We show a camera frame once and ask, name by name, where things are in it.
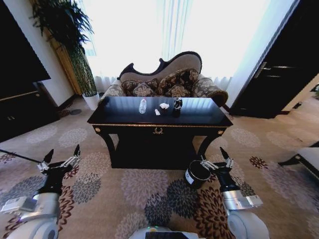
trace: tissue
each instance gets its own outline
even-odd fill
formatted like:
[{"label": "tissue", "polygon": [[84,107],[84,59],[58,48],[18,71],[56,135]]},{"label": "tissue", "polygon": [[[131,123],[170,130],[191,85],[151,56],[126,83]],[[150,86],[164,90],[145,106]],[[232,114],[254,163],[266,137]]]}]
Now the tissue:
[{"label": "tissue", "polygon": [[161,103],[159,107],[161,107],[163,110],[166,110],[169,107],[169,104]]}]

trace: floor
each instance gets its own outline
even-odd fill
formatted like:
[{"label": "floor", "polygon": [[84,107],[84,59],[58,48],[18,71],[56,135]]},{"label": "floor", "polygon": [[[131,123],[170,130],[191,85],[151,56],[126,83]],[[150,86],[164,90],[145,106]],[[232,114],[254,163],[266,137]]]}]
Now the floor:
[{"label": "floor", "polygon": [[[74,109],[82,112],[70,115]],[[112,169],[104,141],[86,123],[91,113],[78,98],[61,120],[0,143],[2,149],[38,160],[54,148],[55,161],[67,159],[81,145],[83,159],[63,182],[59,238],[127,239],[150,224],[208,239],[234,238],[214,177],[196,191],[183,182],[183,171]],[[310,98],[275,119],[229,118],[234,125],[209,146],[206,157],[221,160],[222,146],[234,158],[231,174],[244,195],[261,197],[264,205],[253,211],[272,239],[319,238],[317,179],[301,165],[277,164],[319,140],[319,101]],[[194,139],[197,149],[202,139]],[[137,150],[143,153],[142,147]],[[11,198],[32,196],[42,183],[34,163],[0,154],[0,206]],[[0,215],[0,225],[5,238],[20,224],[11,215]]]}]

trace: black table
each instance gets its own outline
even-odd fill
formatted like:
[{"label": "black table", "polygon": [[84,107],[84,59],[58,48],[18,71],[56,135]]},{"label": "black table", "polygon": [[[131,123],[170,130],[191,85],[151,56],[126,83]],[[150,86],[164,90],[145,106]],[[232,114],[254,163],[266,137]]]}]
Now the black table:
[{"label": "black table", "polygon": [[[172,115],[174,98],[146,97],[147,108],[139,113],[143,97],[105,97],[89,118],[110,153],[112,168],[185,170],[199,159],[209,144],[232,126],[211,98],[182,98],[179,117]],[[162,110],[161,103],[169,104]],[[156,116],[155,109],[161,113]],[[109,134],[117,134],[115,149]],[[196,154],[192,140],[204,135]]]}]

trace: white plant pot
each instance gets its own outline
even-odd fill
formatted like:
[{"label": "white plant pot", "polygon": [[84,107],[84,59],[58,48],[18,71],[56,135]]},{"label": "white plant pot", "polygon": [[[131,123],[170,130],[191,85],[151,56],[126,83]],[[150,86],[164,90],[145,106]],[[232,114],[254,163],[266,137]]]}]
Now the white plant pot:
[{"label": "white plant pot", "polygon": [[100,96],[97,93],[94,96],[90,96],[90,97],[86,97],[84,95],[82,95],[83,98],[85,99],[85,102],[88,104],[88,106],[90,107],[91,110],[96,110],[96,108],[98,107],[98,102],[100,100]]}]

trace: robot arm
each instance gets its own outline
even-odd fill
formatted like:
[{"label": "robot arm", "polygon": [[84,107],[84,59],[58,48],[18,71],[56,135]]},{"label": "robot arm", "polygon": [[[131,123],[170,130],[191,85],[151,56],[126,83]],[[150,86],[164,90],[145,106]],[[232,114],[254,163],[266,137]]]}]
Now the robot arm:
[{"label": "robot arm", "polygon": [[236,239],[269,239],[269,232],[264,222],[254,213],[247,211],[247,209],[261,206],[263,202],[257,195],[243,197],[240,187],[229,174],[233,159],[223,148],[220,150],[225,162],[211,163],[203,158],[202,165],[218,178],[230,231]]},{"label": "robot arm", "polygon": [[77,145],[74,155],[63,162],[50,163],[53,156],[51,150],[38,164],[40,172],[46,175],[42,188],[33,198],[20,197],[9,200],[1,212],[20,216],[26,222],[9,235],[9,239],[56,239],[59,218],[59,197],[62,193],[64,174],[71,171],[80,161],[80,147]]}]

